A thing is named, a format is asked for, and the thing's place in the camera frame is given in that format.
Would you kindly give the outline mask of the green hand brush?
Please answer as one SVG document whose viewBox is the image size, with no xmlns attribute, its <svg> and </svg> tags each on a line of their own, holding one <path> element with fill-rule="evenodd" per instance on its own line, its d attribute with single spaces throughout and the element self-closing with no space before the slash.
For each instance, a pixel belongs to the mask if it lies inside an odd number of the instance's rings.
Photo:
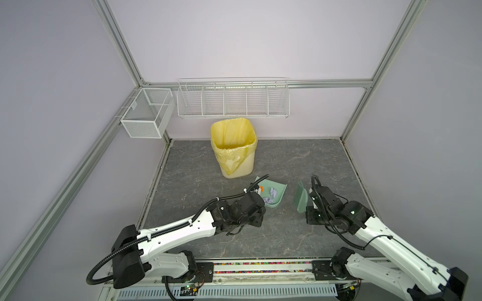
<svg viewBox="0 0 482 301">
<path fill-rule="evenodd" d="M 297 183 L 296 193 L 294 196 L 294 205 L 298 213 L 305 213 L 308 204 L 308 192 L 300 181 Z"/>
</svg>

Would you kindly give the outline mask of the green plastic dustpan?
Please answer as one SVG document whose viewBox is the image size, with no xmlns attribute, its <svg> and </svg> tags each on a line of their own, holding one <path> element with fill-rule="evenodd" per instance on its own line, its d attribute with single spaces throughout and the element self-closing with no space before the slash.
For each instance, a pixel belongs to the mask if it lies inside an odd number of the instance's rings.
<svg viewBox="0 0 482 301">
<path fill-rule="evenodd" d="M 286 192 L 287 184 L 264 179 L 257 185 L 259 187 L 257 193 L 263 199 L 265 207 L 276 208 L 280 205 L 284 193 Z"/>
</svg>

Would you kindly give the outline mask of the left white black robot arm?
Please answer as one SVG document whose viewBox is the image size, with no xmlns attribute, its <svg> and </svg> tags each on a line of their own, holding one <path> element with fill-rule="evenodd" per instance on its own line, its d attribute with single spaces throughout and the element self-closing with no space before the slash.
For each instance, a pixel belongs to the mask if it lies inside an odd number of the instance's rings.
<svg viewBox="0 0 482 301">
<path fill-rule="evenodd" d="M 115 289 L 130 287 L 148 275 L 190 280 L 198 272 L 192 252 L 171 253 L 173 248 L 219 234 L 234 236 L 244 227 L 261 227 L 266 212 L 259 194 L 264 175 L 242 193 L 213 198 L 194 215 L 160 227 L 122 229 L 110 254 L 86 276 L 88 285 L 111 282 Z"/>
</svg>

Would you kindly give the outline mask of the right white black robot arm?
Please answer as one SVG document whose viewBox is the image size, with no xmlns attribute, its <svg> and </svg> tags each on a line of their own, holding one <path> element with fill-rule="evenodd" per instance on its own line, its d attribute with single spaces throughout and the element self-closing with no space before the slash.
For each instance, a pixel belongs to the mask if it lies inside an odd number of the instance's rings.
<svg viewBox="0 0 482 301">
<path fill-rule="evenodd" d="M 462 300 L 469 280 L 458 267 L 429 258 L 391 231 L 370 209 L 311 176 L 306 221 L 323 225 L 347 244 L 319 272 L 339 280 L 366 280 L 404 300 Z"/>
</svg>

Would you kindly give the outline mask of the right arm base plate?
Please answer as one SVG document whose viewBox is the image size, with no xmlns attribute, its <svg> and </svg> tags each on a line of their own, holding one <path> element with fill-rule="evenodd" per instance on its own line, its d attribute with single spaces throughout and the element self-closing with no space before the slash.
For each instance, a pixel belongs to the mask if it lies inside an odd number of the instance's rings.
<svg viewBox="0 0 482 301">
<path fill-rule="evenodd" d="M 341 263 L 333 263 L 331 260 L 314 260 L 312 263 L 312 274 L 317 281 L 328 280 L 354 280 L 346 267 Z"/>
</svg>

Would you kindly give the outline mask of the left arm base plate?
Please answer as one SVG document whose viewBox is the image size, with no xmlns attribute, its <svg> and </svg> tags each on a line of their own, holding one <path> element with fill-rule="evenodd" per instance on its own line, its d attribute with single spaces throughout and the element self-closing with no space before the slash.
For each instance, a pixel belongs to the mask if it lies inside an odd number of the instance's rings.
<svg viewBox="0 0 482 301">
<path fill-rule="evenodd" d="M 178 277 L 176 280 L 178 283 L 198 282 L 198 283 L 211 283 L 214 276 L 214 263 L 213 262 L 197 262 L 196 267 L 189 268 L 188 272 Z"/>
</svg>

